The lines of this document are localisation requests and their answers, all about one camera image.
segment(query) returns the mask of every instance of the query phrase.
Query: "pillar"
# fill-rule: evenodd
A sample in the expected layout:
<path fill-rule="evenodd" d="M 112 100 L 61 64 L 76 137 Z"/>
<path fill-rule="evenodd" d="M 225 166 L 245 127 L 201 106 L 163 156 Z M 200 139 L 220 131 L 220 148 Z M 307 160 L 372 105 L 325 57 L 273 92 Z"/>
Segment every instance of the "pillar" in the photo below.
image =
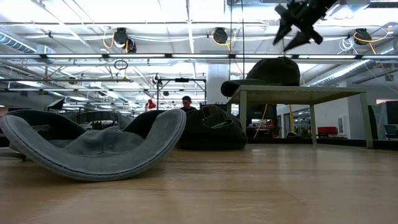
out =
<path fill-rule="evenodd" d="M 221 85 L 229 80 L 229 65 L 208 65 L 207 104 L 226 104 L 227 97 L 221 94 Z"/>

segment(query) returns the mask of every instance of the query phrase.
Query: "red object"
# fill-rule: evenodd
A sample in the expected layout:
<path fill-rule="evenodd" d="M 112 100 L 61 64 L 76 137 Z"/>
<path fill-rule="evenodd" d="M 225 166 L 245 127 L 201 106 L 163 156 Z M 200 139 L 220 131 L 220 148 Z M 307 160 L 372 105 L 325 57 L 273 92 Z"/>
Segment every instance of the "red object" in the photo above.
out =
<path fill-rule="evenodd" d="M 273 128 L 275 126 L 274 120 L 270 120 L 266 122 L 266 128 Z"/>
<path fill-rule="evenodd" d="M 337 134 L 336 127 L 318 127 L 318 134 Z"/>
<path fill-rule="evenodd" d="M 148 108 L 149 109 L 156 108 L 156 104 L 154 104 L 154 102 L 151 99 L 148 100 Z"/>

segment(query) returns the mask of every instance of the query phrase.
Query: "table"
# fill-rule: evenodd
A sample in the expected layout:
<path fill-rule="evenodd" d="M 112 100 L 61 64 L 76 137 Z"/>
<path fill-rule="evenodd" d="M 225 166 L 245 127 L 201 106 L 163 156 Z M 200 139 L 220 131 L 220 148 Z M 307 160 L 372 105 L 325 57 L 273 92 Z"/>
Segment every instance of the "table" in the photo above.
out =
<path fill-rule="evenodd" d="M 317 130 L 314 105 L 354 95 L 360 95 L 366 146 L 372 148 L 373 139 L 366 88 L 241 85 L 227 102 L 227 112 L 231 112 L 232 104 L 239 104 L 240 122 L 243 131 L 246 133 L 246 109 L 248 104 L 310 105 L 311 130 Z M 312 143 L 317 143 L 316 131 L 312 131 Z"/>

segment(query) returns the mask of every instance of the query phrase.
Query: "cap brim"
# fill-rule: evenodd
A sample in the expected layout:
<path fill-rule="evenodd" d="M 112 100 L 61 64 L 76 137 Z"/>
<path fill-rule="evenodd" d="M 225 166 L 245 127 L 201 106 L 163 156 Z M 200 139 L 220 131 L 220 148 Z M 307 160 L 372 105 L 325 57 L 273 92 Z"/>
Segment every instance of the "cap brim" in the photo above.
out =
<path fill-rule="evenodd" d="M 148 136 L 139 146 L 107 156 L 71 154 L 48 142 L 17 116 L 1 118 L 0 127 L 21 153 L 53 172 L 85 181 L 110 181 L 132 177 L 153 166 L 176 145 L 185 122 L 182 110 L 166 111 L 158 115 Z M 120 143 L 130 146 L 129 139 Z"/>
<path fill-rule="evenodd" d="M 221 86 L 221 93 L 226 97 L 231 97 L 234 95 L 235 91 L 241 85 L 266 85 L 266 84 L 267 83 L 265 81 L 258 79 L 225 81 Z"/>

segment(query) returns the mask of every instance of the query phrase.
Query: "duct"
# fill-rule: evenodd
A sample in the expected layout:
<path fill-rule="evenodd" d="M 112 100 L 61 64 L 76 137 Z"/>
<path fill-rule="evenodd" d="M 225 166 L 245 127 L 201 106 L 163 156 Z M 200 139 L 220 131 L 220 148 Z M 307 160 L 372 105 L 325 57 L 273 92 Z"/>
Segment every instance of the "duct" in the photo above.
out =
<path fill-rule="evenodd" d="M 398 54 L 398 39 L 394 39 L 376 49 L 381 55 Z M 306 86 L 332 85 L 348 78 L 351 78 L 359 73 L 366 72 L 376 66 L 375 60 L 360 60 L 349 65 L 340 65 L 323 75 L 309 81 Z"/>
<path fill-rule="evenodd" d="M 12 34 L 1 27 L 0 27 L 0 44 L 6 45 L 25 54 L 55 53 L 54 50 L 45 45 L 28 43 L 25 40 L 22 40 L 21 37 L 18 37 L 17 35 Z M 46 64 L 54 62 L 54 60 L 52 59 L 37 59 L 36 61 L 44 62 Z"/>

